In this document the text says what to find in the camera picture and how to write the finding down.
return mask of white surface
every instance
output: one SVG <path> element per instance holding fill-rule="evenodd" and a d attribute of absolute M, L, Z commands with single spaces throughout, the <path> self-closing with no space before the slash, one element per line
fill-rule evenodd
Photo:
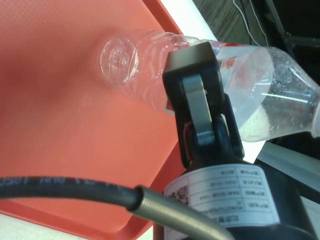
<path fill-rule="evenodd" d="M 259 160 L 320 192 L 320 161 L 267 142 Z"/>
<path fill-rule="evenodd" d="M 161 0 L 185 36 L 217 40 L 192 0 Z"/>
<path fill-rule="evenodd" d="M 84 238 L 0 214 L 3 240 L 83 240 Z"/>
<path fill-rule="evenodd" d="M 217 40 L 192 0 L 161 0 L 184 35 L 206 40 Z M 245 160 L 253 163 L 263 143 L 244 143 Z M 21 221 L 0 214 L 0 236 L 5 240 L 79 240 L 76 236 Z M 139 240 L 152 240 L 150 228 Z"/>
<path fill-rule="evenodd" d="M 168 184 L 166 196 L 188 204 L 222 226 L 268 226 L 280 222 L 264 171 L 256 165 L 216 165 L 186 173 Z M 164 239 L 185 237 L 164 228 Z"/>

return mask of sticker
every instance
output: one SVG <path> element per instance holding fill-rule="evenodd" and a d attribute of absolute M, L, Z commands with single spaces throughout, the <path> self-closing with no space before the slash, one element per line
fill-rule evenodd
<path fill-rule="evenodd" d="M 226 228 L 280 223 L 265 172 L 256 165 L 201 168 L 169 183 L 164 195 L 206 214 Z M 184 237 L 183 233 L 164 228 L 165 240 Z"/>

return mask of motor label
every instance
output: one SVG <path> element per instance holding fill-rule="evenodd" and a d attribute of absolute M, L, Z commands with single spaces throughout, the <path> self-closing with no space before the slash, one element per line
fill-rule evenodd
<path fill-rule="evenodd" d="M 188 205 L 224 227 L 268 226 L 280 223 L 262 168 L 225 164 L 201 168 L 168 184 L 164 195 Z M 184 234 L 164 228 L 165 240 Z"/>

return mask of plastic bottle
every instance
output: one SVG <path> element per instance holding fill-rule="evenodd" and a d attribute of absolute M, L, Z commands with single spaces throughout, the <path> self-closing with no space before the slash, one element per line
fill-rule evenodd
<path fill-rule="evenodd" d="M 159 30 L 126 32 L 106 43 L 100 67 L 109 84 L 166 111 L 162 73 L 168 53 L 203 41 Z M 320 136 L 320 88 L 289 55 L 274 47 L 209 42 L 243 141 L 304 131 Z"/>

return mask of orange tray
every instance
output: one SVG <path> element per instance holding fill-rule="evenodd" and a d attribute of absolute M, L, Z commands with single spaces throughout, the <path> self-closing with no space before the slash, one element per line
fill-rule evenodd
<path fill-rule="evenodd" d="M 180 33 L 158 0 L 4 0 L 0 176 L 66 176 L 162 191 L 183 171 L 173 116 L 108 87 L 108 36 Z M 103 203 L 20 198 L 0 213 L 87 239 L 135 239 L 151 223 Z"/>

